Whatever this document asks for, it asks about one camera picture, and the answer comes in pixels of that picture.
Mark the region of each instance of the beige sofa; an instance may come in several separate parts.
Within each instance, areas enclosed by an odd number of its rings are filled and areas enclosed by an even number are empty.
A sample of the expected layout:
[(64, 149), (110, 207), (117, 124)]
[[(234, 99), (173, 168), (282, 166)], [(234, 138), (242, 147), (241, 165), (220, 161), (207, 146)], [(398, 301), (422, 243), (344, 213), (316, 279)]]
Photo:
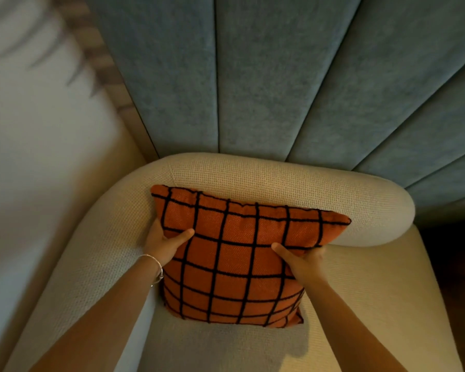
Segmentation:
[[(155, 217), (150, 187), (335, 210), (353, 220), (326, 254), (329, 280), (410, 371), (462, 370), (410, 196), (379, 177), (220, 154), (150, 163), (87, 213), (56, 266), (5, 372), (26, 371), (130, 267)], [(317, 316), (290, 329), (183, 321), (153, 290), (117, 371), (338, 371)]]

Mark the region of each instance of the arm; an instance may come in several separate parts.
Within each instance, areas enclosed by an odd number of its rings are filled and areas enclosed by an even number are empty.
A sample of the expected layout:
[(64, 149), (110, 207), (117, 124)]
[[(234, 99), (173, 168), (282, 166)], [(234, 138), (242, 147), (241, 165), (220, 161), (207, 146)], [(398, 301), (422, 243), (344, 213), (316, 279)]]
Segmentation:
[[(155, 220), (143, 253), (164, 266), (193, 230), (166, 239)], [(46, 371), (113, 371), (138, 319), (152, 283), (160, 273), (158, 264), (142, 256), (116, 284), (92, 306), (30, 369)]]
[(305, 288), (343, 372), (406, 372), (329, 285), (322, 272), (324, 248), (310, 250), (303, 257), (278, 243), (272, 244), (272, 249), (289, 264)]

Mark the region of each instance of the silver bracelet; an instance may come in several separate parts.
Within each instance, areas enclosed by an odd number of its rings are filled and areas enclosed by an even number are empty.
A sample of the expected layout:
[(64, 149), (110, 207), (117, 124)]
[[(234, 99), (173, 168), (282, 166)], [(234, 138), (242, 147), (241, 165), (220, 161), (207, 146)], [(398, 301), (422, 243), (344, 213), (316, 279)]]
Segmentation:
[(156, 285), (156, 284), (157, 284), (158, 282), (160, 282), (160, 281), (162, 280), (162, 278), (164, 277), (164, 270), (162, 269), (161, 263), (160, 263), (154, 256), (152, 256), (151, 254), (142, 254), (142, 255), (139, 256), (139, 257), (143, 257), (143, 256), (150, 257), (150, 258), (154, 259), (155, 262), (158, 263), (159, 268), (160, 268), (159, 279), (158, 279), (157, 281), (155, 281), (155, 282), (152, 283), (152, 287), (153, 287), (153, 285)]

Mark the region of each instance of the person's left arm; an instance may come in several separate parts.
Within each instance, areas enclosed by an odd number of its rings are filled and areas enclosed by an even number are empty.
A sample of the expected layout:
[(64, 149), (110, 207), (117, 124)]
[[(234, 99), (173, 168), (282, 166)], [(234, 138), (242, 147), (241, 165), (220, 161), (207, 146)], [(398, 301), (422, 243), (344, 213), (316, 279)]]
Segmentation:
[[(154, 256), (164, 266), (193, 234), (193, 230), (187, 230), (166, 239), (157, 219), (150, 228), (143, 253)], [(138, 258), (30, 372), (113, 371), (159, 273), (160, 268), (152, 258)]]

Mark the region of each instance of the checkered pillow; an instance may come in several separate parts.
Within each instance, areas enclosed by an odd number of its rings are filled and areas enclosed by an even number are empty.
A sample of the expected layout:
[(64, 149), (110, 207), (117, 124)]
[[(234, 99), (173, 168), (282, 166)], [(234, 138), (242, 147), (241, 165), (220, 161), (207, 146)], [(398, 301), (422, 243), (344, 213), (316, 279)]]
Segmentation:
[(350, 224), (319, 209), (242, 203), (186, 188), (151, 189), (166, 237), (195, 235), (164, 268), (163, 298), (182, 319), (286, 327), (303, 323), (304, 289), (270, 248), (296, 255), (330, 243)]

